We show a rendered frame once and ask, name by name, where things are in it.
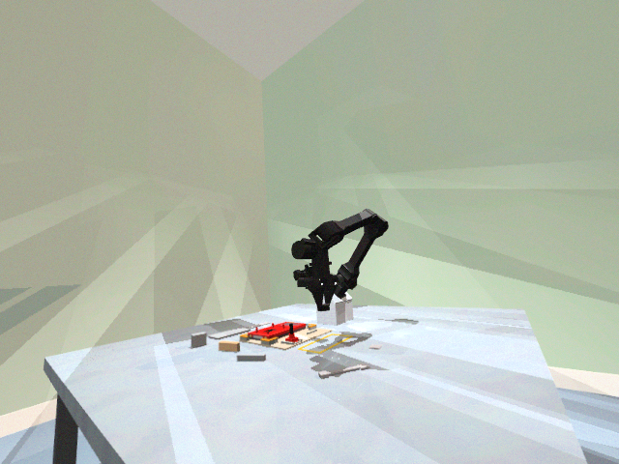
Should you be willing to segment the tan rectangular block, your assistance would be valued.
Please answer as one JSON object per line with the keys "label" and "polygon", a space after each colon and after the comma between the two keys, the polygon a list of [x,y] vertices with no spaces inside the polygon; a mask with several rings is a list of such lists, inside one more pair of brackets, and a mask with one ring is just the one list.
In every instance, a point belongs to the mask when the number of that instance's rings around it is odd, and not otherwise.
{"label": "tan rectangular block", "polygon": [[219,350],[226,351],[240,351],[240,342],[227,342],[221,341],[219,342]]}

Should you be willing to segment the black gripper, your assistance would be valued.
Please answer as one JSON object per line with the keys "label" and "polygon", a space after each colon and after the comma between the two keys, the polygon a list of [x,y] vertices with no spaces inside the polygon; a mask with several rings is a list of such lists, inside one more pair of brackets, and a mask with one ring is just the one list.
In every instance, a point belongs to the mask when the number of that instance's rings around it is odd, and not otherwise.
{"label": "black gripper", "polygon": [[335,282],[342,283],[343,276],[330,275],[329,265],[332,265],[332,262],[329,262],[329,258],[312,259],[309,265],[312,266],[312,275],[310,277],[299,277],[297,287],[305,287],[311,291],[318,309],[321,309],[323,296],[325,304],[330,304],[337,286],[339,286]]}

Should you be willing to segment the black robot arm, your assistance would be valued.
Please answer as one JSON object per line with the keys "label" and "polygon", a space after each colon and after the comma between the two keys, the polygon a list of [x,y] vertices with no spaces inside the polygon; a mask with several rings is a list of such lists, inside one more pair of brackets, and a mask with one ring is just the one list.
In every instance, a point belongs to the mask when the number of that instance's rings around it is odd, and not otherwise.
{"label": "black robot arm", "polygon": [[[364,226],[364,235],[354,250],[351,258],[342,264],[337,275],[343,276],[342,283],[336,283],[336,294],[340,299],[346,296],[348,289],[353,290],[357,286],[357,278],[360,274],[360,265],[367,255],[374,240],[382,236],[389,228],[388,221],[370,209],[364,209],[361,213],[352,217],[336,221],[331,220],[322,223],[311,233],[310,239],[302,238],[292,245],[291,253],[295,259],[325,259],[329,258],[328,249],[342,241],[343,237]],[[322,241],[316,236],[318,235]],[[305,269],[293,272],[295,280],[299,277],[312,276],[312,266],[305,265]]]}

